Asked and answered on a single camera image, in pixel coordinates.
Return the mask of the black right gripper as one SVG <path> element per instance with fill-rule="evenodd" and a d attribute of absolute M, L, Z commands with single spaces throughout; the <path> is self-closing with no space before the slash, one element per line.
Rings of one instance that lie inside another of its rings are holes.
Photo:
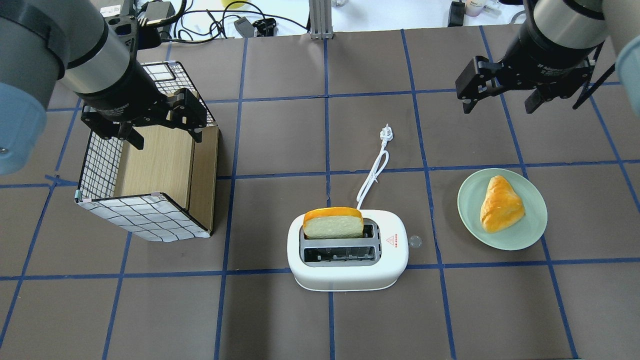
<path fill-rule="evenodd" d="M 564 47 L 534 25 L 522 25 L 499 63 L 482 55 L 468 62 L 455 80 L 455 93 L 464 114 L 470 114 L 487 97 L 535 89 L 525 100 L 525 112 L 532 114 L 555 97 L 576 93 L 593 72 L 586 63 L 593 50 Z"/>

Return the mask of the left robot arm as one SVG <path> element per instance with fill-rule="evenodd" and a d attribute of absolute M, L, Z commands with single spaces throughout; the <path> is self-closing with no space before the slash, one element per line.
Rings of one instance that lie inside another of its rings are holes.
<path fill-rule="evenodd" d="M 61 81 L 87 106 L 82 120 L 102 139 L 144 148 L 138 127 L 164 126 L 202 141 L 208 111 L 198 95 L 157 89 L 137 61 L 140 49 L 160 45 L 158 29 L 172 16 L 149 20 L 103 17 L 89 0 L 1 2 L 1 173 L 20 171 L 46 127 L 46 109 Z"/>

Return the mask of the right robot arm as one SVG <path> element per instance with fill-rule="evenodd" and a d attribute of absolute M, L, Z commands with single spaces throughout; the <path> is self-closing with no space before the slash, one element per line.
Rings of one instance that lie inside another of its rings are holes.
<path fill-rule="evenodd" d="M 639 2 L 637 0 L 526 0 L 525 22 L 500 61 L 476 55 L 455 80 L 468 114 L 478 101 L 507 91 L 531 91 L 525 111 L 571 98 L 592 79 L 592 51 L 611 39 L 613 69 L 639 112 Z"/>

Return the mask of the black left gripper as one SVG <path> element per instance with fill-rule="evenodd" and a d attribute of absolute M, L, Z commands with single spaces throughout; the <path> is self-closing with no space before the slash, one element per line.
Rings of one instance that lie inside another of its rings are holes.
<path fill-rule="evenodd" d="M 140 63 L 130 63 L 124 75 L 109 88 L 80 93 L 85 105 L 81 120 L 105 140 L 127 141 L 137 150 L 144 148 L 144 137 L 133 126 L 154 125 L 169 112 L 169 128 L 188 132 L 196 143 L 202 142 L 202 130 L 208 125 L 207 110 L 197 94 L 180 88 L 169 96 L 158 91 L 155 82 Z"/>

